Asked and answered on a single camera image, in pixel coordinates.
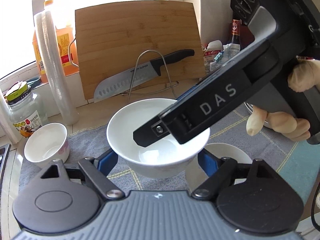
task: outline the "white plate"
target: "white plate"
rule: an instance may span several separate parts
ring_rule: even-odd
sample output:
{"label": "white plate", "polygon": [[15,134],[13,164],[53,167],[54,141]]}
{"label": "white plate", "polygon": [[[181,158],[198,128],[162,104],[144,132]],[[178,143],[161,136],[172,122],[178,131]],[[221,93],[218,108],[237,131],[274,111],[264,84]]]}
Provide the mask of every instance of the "white plate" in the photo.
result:
{"label": "white plate", "polygon": [[[243,150],[227,143],[210,143],[204,148],[217,158],[231,157],[238,163],[252,163],[251,158]],[[206,179],[208,179],[208,176],[198,164],[198,158],[194,158],[186,168],[186,180],[190,191],[194,191],[204,183]],[[235,184],[242,183],[244,181],[245,179],[236,179]]]}

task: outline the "blue checkered mat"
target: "blue checkered mat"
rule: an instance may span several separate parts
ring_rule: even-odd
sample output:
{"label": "blue checkered mat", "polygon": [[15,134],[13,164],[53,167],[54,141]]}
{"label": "blue checkered mat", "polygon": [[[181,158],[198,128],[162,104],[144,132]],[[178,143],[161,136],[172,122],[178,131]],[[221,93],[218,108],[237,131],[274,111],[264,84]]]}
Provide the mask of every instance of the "blue checkered mat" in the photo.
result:
{"label": "blue checkered mat", "polygon": [[[320,145],[307,142],[292,142],[268,128],[250,137],[246,133],[249,117],[242,104],[211,127],[208,143],[224,142],[232,144],[250,158],[262,158],[272,166],[307,201],[320,167]],[[76,163],[84,156],[98,157],[110,148],[106,140],[106,127],[103,125],[83,130],[69,136],[70,156],[67,163]],[[24,187],[40,168],[23,160],[19,189]],[[188,189],[184,172],[169,179],[149,179],[131,170],[122,158],[108,178],[124,192],[129,190],[182,190]]]}

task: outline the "orange bottle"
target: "orange bottle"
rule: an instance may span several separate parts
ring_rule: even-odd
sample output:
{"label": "orange bottle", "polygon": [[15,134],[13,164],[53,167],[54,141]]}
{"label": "orange bottle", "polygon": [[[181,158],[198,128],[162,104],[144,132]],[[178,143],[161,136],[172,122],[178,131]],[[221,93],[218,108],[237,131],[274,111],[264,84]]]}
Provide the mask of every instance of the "orange bottle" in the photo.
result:
{"label": "orange bottle", "polygon": [[[44,6],[46,9],[49,9],[50,7],[52,7],[52,4],[53,4],[53,0],[48,0],[48,1],[44,2]],[[52,16],[53,16],[53,20],[55,21],[55,18],[57,18],[57,15],[54,14],[54,11],[53,11]],[[72,75],[74,73],[79,72],[79,68],[74,66],[70,62],[69,56],[68,56],[68,46],[69,46],[70,42],[74,39],[73,28],[70,24],[70,21],[66,22],[64,25],[60,24],[59,26],[63,26],[64,28],[57,29],[57,26],[56,26],[58,48],[59,48],[59,52],[60,52],[60,57],[61,57],[61,61],[62,61],[62,67],[63,67],[64,74],[66,76],[68,76],[68,75]],[[47,83],[48,79],[47,79],[47,75],[45,74],[43,62],[42,62],[41,55],[39,52],[39,46],[38,46],[38,42],[37,42],[37,38],[36,38],[36,32],[34,32],[34,34],[33,34],[32,45],[33,45],[33,48],[35,51],[36,64],[37,64],[37,68],[38,68],[38,71],[40,74],[41,81],[42,81],[42,83]],[[72,62],[75,64],[78,64],[79,61],[78,61],[78,55],[77,55],[77,49],[76,49],[75,43],[72,43],[70,46],[70,54],[71,54]]]}

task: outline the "beige glove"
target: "beige glove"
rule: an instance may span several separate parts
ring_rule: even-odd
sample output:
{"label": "beige glove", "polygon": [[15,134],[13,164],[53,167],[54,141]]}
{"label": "beige glove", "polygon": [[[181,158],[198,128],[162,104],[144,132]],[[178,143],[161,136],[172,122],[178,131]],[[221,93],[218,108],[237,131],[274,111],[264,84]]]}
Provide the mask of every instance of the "beige glove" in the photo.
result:
{"label": "beige glove", "polygon": [[[315,85],[320,91],[320,61],[299,62],[288,77],[289,87],[295,92],[303,92]],[[256,106],[253,106],[252,115],[248,118],[247,133],[250,136],[256,135],[262,129],[264,121],[267,121],[274,131],[282,133],[292,141],[302,141],[310,137],[308,120],[294,118],[285,112],[268,113]]]}

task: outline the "glass jar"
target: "glass jar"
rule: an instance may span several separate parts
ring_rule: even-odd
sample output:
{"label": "glass jar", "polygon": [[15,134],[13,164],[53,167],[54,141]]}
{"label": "glass jar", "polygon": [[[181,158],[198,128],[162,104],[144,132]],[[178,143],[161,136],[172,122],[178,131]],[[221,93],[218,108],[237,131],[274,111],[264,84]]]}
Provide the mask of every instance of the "glass jar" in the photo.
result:
{"label": "glass jar", "polygon": [[40,127],[48,124],[48,116],[40,95],[25,82],[17,82],[6,93],[9,120],[28,138]]}

